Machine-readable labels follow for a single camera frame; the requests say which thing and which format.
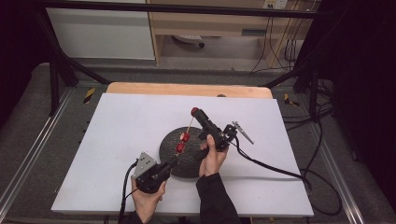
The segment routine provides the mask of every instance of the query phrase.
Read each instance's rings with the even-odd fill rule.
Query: black tripod leg
[[[78,79],[73,71],[65,62],[63,55],[60,53],[60,46],[55,34],[52,32],[50,26],[48,25],[44,17],[43,8],[32,8],[31,13],[33,14],[37,24],[40,26],[41,31],[47,38],[49,46],[51,48],[52,57],[56,60],[57,70],[59,75],[64,80],[66,86],[76,86],[78,84]]]
[[[279,85],[280,83],[288,80],[291,77],[298,77],[306,68],[306,65],[301,64],[300,66],[294,68],[292,71],[289,71],[287,74],[276,78],[273,81],[268,82],[267,84],[264,85],[260,85],[259,87],[266,87],[268,89],[271,89],[273,87],[275,87],[276,85]]]
[[[49,63],[49,75],[50,75],[50,112],[52,116],[59,106],[59,79],[58,69],[55,60]]]
[[[91,78],[95,79],[96,81],[98,81],[98,82],[100,82],[102,84],[110,84],[110,83],[113,82],[113,81],[107,80],[104,77],[101,77],[101,76],[97,75],[96,73],[94,73],[93,71],[89,70],[88,68],[86,68],[82,64],[80,64],[80,63],[74,61],[73,59],[69,58],[69,56],[67,56],[63,51],[62,51],[62,55],[64,56],[64,59],[69,64],[71,64],[74,68],[76,68],[78,71],[84,73],[88,77],[91,77]]]

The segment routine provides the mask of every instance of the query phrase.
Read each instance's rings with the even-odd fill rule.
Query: black handheld device
[[[216,145],[216,150],[217,151],[224,151],[225,149],[228,148],[230,145],[230,141],[233,140],[233,137],[228,137],[226,132],[232,132],[235,133],[235,128],[232,125],[227,125],[225,128],[224,132],[214,124],[207,114],[204,112],[204,110],[199,109],[197,107],[194,107],[191,111],[191,115],[195,117],[196,120],[201,124],[202,126],[202,133],[198,136],[199,139],[201,140],[206,140],[206,137],[208,134],[211,134],[213,136],[213,139],[215,140],[215,145]],[[206,157],[207,153],[209,153],[209,147],[206,149],[200,151],[195,155],[195,159],[200,161],[203,158]]]
[[[139,159],[139,162],[140,165],[139,163],[136,165],[134,174],[137,188],[145,193],[155,193],[160,188],[161,183],[170,177],[172,168],[177,165],[177,157],[175,156],[161,164],[154,162],[150,165],[150,161],[146,158]]]

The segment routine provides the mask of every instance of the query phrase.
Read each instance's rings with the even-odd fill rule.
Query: wire
[[[326,105],[326,104],[321,105],[321,106],[319,107],[319,109],[318,109],[318,115],[319,115],[319,116],[320,116],[320,110],[321,110],[321,108],[322,108],[324,105]],[[309,161],[308,165],[307,165],[306,168],[305,168],[306,170],[309,170],[309,167],[312,165],[312,162],[314,161],[315,157],[317,156],[317,154],[318,154],[318,152],[319,152],[319,149],[320,149],[320,145],[321,145],[322,139],[323,139],[323,128],[322,128],[322,126],[321,126],[320,117],[318,118],[318,126],[319,126],[319,132],[320,132],[320,134],[319,134],[319,140],[318,140],[318,145],[317,145],[317,147],[315,148],[315,151],[314,151],[314,154],[313,154],[312,157],[311,157],[311,160]]]
[[[256,70],[256,71],[254,71],[254,72],[251,72],[250,74],[257,73],[257,72],[260,72],[260,71],[276,70],[276,69],[285,69],[285,68],[284,68],[284,67],[276,67],[276,68],[263,68],[263,69],[259,69],[259,70]]]
[[[331,114],[333,112],[333,108],[326,108],[325,110],[323,110],[321,113],[318,114],[319,118],[324,118],[325,116]],[[286,129],[286,131],[291,131],[293,129],[299,128],[311,121],[314,121],[312,118],[309,119],[304,119],[304,120],[298,120],[298,121],[294,121],[294,120],[285,120],[284,123],[297,123],[295,126],[289,127],[288,129]]]
[[[301,118],[309,118],[310,115],[301,115],[301,116],[282,116],[282,119],[301,119]]]
[[[308,187],[310,190],[312,189],[311,183],[305,178],[305,176],[297,175],[297,174],[291,173],[291,172],[289,172],[289,171],[281,170],[281,169],[275,168],[275,167],[273,167],[273,166],[270,166],[270,165],[268,165],[268,164],[265,164],[265,163],[263,163],[263,162],[261,162],[261,161],[256,161],[256,160],[254,160],[254,159],[251,159],[251,158],[249,157],[249,155],[246,154],[246,153],[239,147],[239,139],[238,139],[236,136],[234,137],[234,139],[235,139],[235,141],[236,141],[236,145],[235,145],[234,143],[231,143],[231,144],[233,144],[234,146],[236,146],[236,150],[238,151],[239,155],[241,155],[243,158],[247,159],[248,161],[253,161],[254,163],[256,163],[256,164],[258,164],[258,165],[260,165],[260,166],[262,166],[262,167],[264,167],[264,168],[266,168],[266,169],[269,169],[269,170],[272,170],[272,171],[281,173],[281,174],[283,174],[283,175],[290,175],[290,176],[293,176],[293,177],[297,177],[297,178],[299,178],[299,179],[302,179],[303,182],[307,185],[307,187]]]
[[[267,40],[267,30],[268,30],[268,25],[270,23],[270,18],[268,17],[268,21],[267,21],[267,27],[265,27],[265,34],[264,34],[264,44],[262,47],[262,56],[264,55],[264,51],[265,51],[265,42]],[[259,63],[262,61],[262,56],[260,56],[259,61],[256,63],[256,65],[253,67],[253,69],[251,69],[251,71],[249,72],[249,74],[255,73],[253,72],[254,69],[256,69],[256,67],[259,65]]]
[[[299,3],[299,0],[297,0],[297,1],[295,2],[294,7],[293,7],[292,10],[295,10],[295,9],[297,8],[298,3]],[[290,21],[291,21],[291,19],[288,20],[288,24],[286,25],[285,31],[283,32],[282,39],[283,39],[283,37],[286,36],[286,32],[288,31],[288,28],[289,28],[289,25],[290,25]],[[289,65],[289,71],[291,71],[291,62],[290,62],[290,61],[288,61],[288,65]]]
[[[322,213],[322,214],[324,214],[324,215],[327,215],[327,216],[333,217],[333,216],[337,216],[338,214],[340,214],[340,213],[341,213],[341,210],[342,210],[342,208],[343,208],[343,204],[342,204],[341,195],[340,195],[340,193],[338,192],[338,190],[335,188],[335,186],[334,186],[332,183],[330,183],[328,180],[326,180],[323,176],[319,175],[318,173],[316,173],[316,172],[314,172],[314,171],[312,171],[312,170],[300,169],[300,171],[304,171],[306,174],[307,174],[307,173],[311,173],[311,174],[317,176],[319,179],[321,179],[323,182],[325,182],[327,185],[329,185],[330,188],[332,188],[332,190],[334,191],[335,195],[337,196],[338,207],[337,207],[337,210],[336,210],[335,212],[326,212],[326,211],[323,211],[322,209],[318,208],[317,206],[315,206],[314,204],[311,203],[312,207],[313,207],[314,209],[316,209],[317,211],[319,211],[320,213]]]
[[[105,216],[103,223],[108,224],[108,221],[110,220],[110,216]]]
[[[127,199],[130,195],[132,195],[135,191],[137,191],[137,190],[139,190],[139,189],[134,189],[134,190],[132,190],[132,192],[131,193],[129,193],[127,196],[125,196],[125,199]]]
[[[314,9],[316,3],[317,3],[317,0],[314,0],[314,4],[312,5],[311,9],[308,9],[308,10],[312,11]]]
[[[272,43],[271,43],[272,37],[271,37],[271,35],[272,35],[272,28],[274,27],[274,18],[273,18],[273,17],[269,17],[269,18],[271,18],[271,28],[270,28],[270,49],[271,49],[271,51],[274,53],[274,56],[275,56],[277,62],[279,63],[279,65],[280,65],[282,68],[286,69],[286,67],[282,66],[282,63],[280,62],[279,58],[277,57],[277,55],[276,55],[276,53],[275,53],[275,51],[274,51],[274,49],[273,49],[273,47],[272,47]]]
[[[332,190],[335,192],[335,194],[336,194],[336,196],[337,196],[337,201],[338,201],[338,207],[337,207],[337,210],[336,210],[335,212],[327,212],[327,211],[324,211],[324,210],[318,208],[317,206],[315,206],[313,203],[311,203],[311,205],[312,205],[312,207],[313,207],[314,209],[316,209],[317,211],[319,211],[320,213],[322,213],[322,214],[324,214],[324,215],[327,215],[327,216],[336,216],[336,215],[340,214],[340,212],[341,212],[341,210],[342,210],[342,199],[341,199],[340,193],[339,193],[338,190],[335,188],[335,186],[334,186],[332,183],[330,183],[328,180],[326,180],[323,176],[321,176],[321,175],[319,175],[318,173],[316,173],[316,172],[314,172],[314,171],[312,171],[312,170],[309,169],[309,168],[311,167],[311,165],[312,165],[312,163],[313,163],[315,157],[316,157],[317,154],[318,154],[318,151],[319,151],[319,149],[320,149],[320,145],[321,145],[321,142],[322,142],[322,139],[323,139],[323,128],[322,128],[320,119],[322,119],[324,116],[326,116],[326,115],[328,115],[329,113],[332,112],[332,107],[326,108],[325,110],[323,110],[324,112],[322,111],[321,108],[322,108],[323,106],[325,106],[325,105],[328,105],[329,103],[330,103],[330,102],[327,102],[327,103],[325,103],[325,104],[322,104],[322,105],[318,108],[318,113],[317,113],[317,114],[318,114],[318,126],[319,126],[319,132],[320,132],[320,134],[319,134],[319,140],[318,140],[318,145],[317,145],[317,147],[315,148],[314,154],[312,155],[312,157],[311,157],[311,159],[310,159],[308,165],[306,166],[306,168],[305,168],[305,169],[300,169],[300,171],[304,172],[304,174],[303,174],[303,177],[304,177],[304,178],[306,178],[306,175],[307,175],[308,173],[311,173],[311,174],[317,176],[318,178],[320,178],[323,182],[325,182],[327,185],[329,185],[329,186],[332,188]],[[294,122],[301,122],[301,124],[306,124],[307,122],[310,122],[310,121],[312,121],[312,118],[310,118],[310,119],[305,119],[305,120],[302,120],[302,121],[294,121]]]
[[[121,223],[124,212],[125,212],[125,202],[126,202],[126,198],[127,198],[127,197],[125,197],[125,192],[126,192],[126,185],[128,183],[129,173],[131,172],[131,170],[134,167],[136,167],[138,161],[139,161],[139,159],[136,159],[136,162],[129,167],[128,171],[125,174],[124,184],[123,184],[123,188],[122,188],[122,201],[121,201],[121,209],[120,209],[120,213],[119,213],[119,223]]]

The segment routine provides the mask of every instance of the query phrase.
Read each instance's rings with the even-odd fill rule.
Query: white table
[[[255,141],[251,145],[238,134],[240,147],[251,158],[299,174],[276,100],[105,93],[51,210],[116,215],[128,167],[142,151],[160,161],[161,141],[174,129],[189,125],[195,106],[221,129],[239,121]],[[200,128],[197,121],[192,126]],[[240,217],[313,216],[300,179],[261,168],[238,155],[234,147],[220,174]],[[171,176],[156,213],[197,215],[196,180]],[[133,210],[128,199],[126,211]]]

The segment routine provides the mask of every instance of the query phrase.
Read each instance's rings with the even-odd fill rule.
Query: black stand
[[[35,21],[44,33],[49,43],[50,53],[52,54],[53,60],[49,62],[49,72],[50,72],[50,86],[51,86],[51,110],[49,115],[52,116],[59,106],[59,78],[61,76],[64,84],[70,87],[76,87],[78,84],[78,78],[73,70],[77,69],[88,77],[102,84],[110,84],[109,81],[99,75],[95,74],[93,71],[84,67],[80,63],[77,63],[73,59],[69,58],[61,49],[59,42],[56,38],[55,32],[49,25],[50,20],[45,9],[43,7],[31,7],[31,13]]]
[[[313,119],[314,122],[317,122],[317,99],[318,99],[318,68],[316,65],[311,65],[312,63],[304,63],[300,66],[294,68],[292,71],[287,74],[279,77],[267,84],[260,85],[259,87],[266,87],[271,89],[276,85],[288,80],[291,77],[299,77],[294,84],[294,89],[296,92],[302,92],[306,89],[308,84],[310,83],[310,98],[309,98],[309,115]]]

